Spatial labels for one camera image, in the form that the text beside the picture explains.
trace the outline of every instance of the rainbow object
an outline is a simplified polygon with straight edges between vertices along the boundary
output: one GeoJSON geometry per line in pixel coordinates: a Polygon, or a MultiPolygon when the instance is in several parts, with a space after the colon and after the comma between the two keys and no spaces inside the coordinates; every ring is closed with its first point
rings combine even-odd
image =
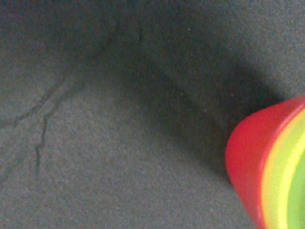
{"type": "Polygon", "coordinates": [[[305,95],[245,118],[229,138],[225,162],[260,229],[305,229],[305,95]]]}

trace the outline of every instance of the plastic toy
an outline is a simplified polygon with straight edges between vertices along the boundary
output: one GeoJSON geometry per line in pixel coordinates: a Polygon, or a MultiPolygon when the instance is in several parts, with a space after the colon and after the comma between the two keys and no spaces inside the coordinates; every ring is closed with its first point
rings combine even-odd
{"type": "Polygon", "coordinates": [[[305,229],[305,95],[245,118],[229,138],[225,161],[260,229],[305,229]]]}

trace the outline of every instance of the colorful toy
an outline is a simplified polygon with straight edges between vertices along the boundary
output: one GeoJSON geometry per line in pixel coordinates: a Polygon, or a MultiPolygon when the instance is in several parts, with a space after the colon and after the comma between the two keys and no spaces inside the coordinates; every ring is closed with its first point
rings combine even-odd
{"type": "Polygon", "coordinates": [[[225,161],[260,229],[305,229],[305,95],[245,118],[229,138],[225,161]]]}

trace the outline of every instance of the gray felt surface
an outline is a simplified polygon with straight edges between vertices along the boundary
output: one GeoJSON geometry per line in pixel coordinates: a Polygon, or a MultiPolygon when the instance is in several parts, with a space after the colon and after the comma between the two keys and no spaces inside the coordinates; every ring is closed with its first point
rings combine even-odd
{"type": "Polygon", "coordinates": [[[304,93],[304,3],[0,2],[0,228],[254,228],[225,144],[304,93]]]}

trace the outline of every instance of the gray fabric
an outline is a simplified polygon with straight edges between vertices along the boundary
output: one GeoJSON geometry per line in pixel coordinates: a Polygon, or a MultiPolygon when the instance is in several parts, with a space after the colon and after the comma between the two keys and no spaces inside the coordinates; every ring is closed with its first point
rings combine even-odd
{"type": "Polygon", "coordinates": [[[7,2],[0,228],[254,228],[225,144],[304,93],[301,1],[7,2]]]}

